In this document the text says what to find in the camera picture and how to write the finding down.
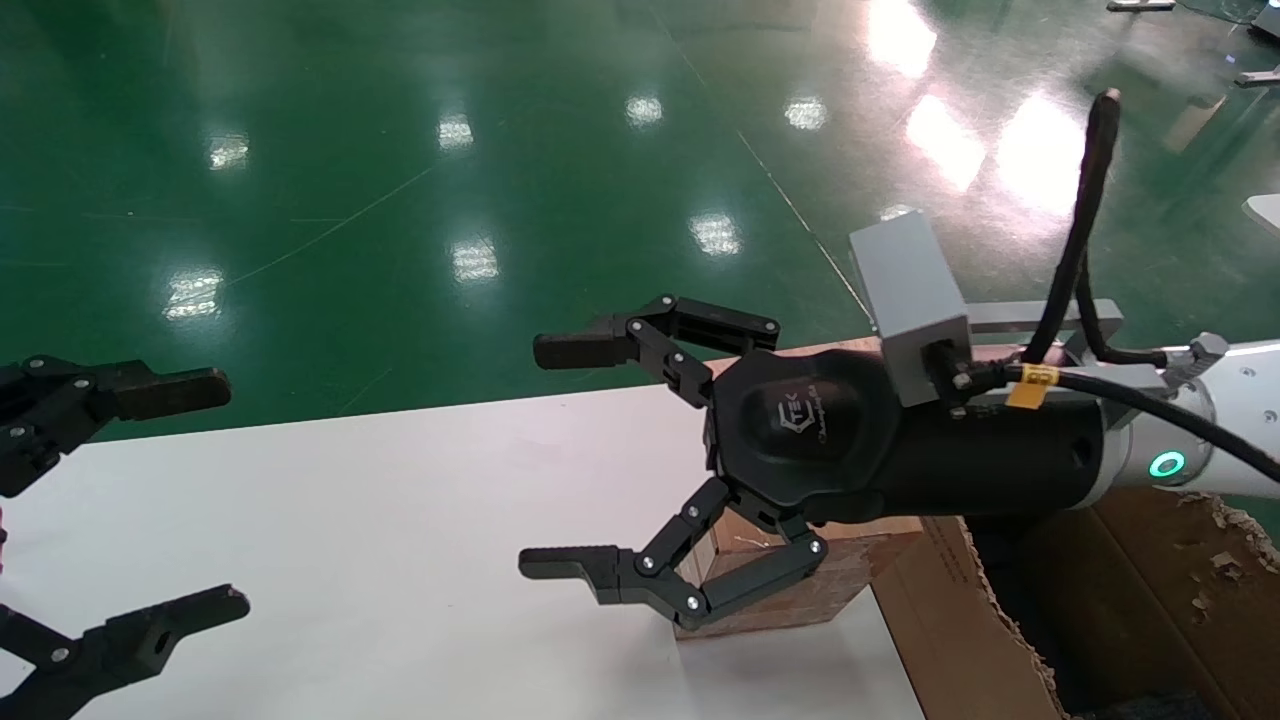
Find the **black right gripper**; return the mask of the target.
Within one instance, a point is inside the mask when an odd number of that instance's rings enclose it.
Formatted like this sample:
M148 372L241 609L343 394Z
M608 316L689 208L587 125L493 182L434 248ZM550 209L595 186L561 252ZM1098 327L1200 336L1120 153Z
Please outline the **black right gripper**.
M940 401L906 407L877 352L765 352L780 332L773 318L662 295L584 332L536 334L540 369L634 363L687 405L708 407L717 478L640 551L525 548L520 573L580 579L602 606L643 603L691 632L812 577L829 550L805 521L1053 512L1084 503L1100 479L1105 429L1092 402L995 405L961 418ZM740 359L713 380L684 345ZM699 585L685 580L678 565L730 509L767 523L783 543Z

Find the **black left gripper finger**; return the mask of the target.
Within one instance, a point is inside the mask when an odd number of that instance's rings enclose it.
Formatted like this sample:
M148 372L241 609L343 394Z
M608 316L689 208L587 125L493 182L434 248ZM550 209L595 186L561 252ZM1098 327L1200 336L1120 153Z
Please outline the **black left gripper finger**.
M72 719L93 700L159 676L188 635L239 621L246 594L216 585L109 618L70 638L4 605L3 652L32 670L1 700L4 719Z
M113 421L229 404L216 368L156 373L132 360L86 366L37 355L1 369L1 495L15 498Z

